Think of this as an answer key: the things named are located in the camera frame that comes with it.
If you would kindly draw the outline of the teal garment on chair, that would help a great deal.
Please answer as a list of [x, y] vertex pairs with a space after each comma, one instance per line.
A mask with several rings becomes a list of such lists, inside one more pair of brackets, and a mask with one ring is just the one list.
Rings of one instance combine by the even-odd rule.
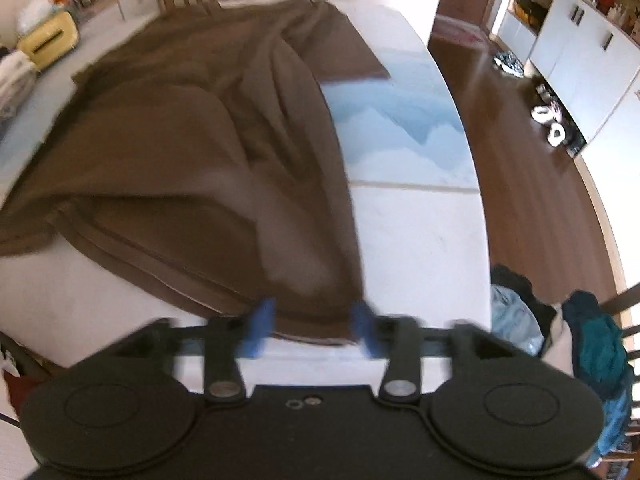
[[623, 331], [591, 292], [573, 292], [562, 304], [562, 317], [572, 334], [574, 376], [597, 393], [603, 405], [604, 426], [587, 460], [593, 468], [626, 438], [634, 371], [623, 345]]

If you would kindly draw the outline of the white cabinet row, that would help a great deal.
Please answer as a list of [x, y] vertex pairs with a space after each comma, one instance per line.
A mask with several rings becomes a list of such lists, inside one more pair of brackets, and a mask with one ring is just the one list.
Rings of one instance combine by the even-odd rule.
[[639, 46], [585, 0], [552, 0], [536, 32], [510, 3], [498, 38], [550, 84], [586, 142], [602, 130], [639, 73]]

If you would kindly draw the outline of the blue sneakers pair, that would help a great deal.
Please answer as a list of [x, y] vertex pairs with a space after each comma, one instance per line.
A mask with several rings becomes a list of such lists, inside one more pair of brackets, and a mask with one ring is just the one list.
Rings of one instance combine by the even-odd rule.
[[503, 73], [511, 77], [524, 77], [524, 66], [511, 51], [502, 51], [495, 54], [494, 63]]

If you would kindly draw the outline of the light blue garment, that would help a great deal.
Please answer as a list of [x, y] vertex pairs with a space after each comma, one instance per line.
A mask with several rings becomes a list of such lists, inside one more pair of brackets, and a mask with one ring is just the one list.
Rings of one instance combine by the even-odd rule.
[[532, 310], [514, 290], [492, 285], [490, 291], [491, 333], [530, 356], [544, 345], [544, 335]]

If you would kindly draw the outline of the brown t-shirt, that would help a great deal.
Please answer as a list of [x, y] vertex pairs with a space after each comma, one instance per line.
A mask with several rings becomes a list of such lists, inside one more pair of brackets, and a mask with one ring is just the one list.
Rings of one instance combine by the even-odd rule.
[[172, 10], [76, 76], [1, 211], [1, 251], [64, 237], [193, 314], [277, 304], [277, 331], [345, 339], [362, 296], [321, 87], [386, 79], [326, 0]]

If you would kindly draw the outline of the white slippers pair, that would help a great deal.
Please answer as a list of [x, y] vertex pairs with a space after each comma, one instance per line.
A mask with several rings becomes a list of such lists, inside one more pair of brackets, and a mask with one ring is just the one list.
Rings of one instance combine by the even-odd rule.
[[566, 140], [562, 110], [557, 102], [534, 106], [530, 117], [537, 124], [548, 128], [547, 141], [552, 148], [558, 148]]

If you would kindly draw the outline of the red door mat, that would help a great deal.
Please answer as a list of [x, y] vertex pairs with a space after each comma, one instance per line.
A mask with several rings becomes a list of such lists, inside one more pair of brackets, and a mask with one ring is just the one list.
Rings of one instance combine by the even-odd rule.
[[442, 14], [435, 16], [432, 37], [468, 49], [485, 50], [489, 46], [488, 37], [478, 26]]

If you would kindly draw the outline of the yellow tissue box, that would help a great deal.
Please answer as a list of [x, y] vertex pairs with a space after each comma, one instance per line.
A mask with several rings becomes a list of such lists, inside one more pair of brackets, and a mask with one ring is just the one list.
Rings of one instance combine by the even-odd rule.
[[18, 40], [16, 47], [29, 57], [38, 72], [42, 72], [74, 50], [79, 40], [80, 33], [73, 14], [61, 11]]

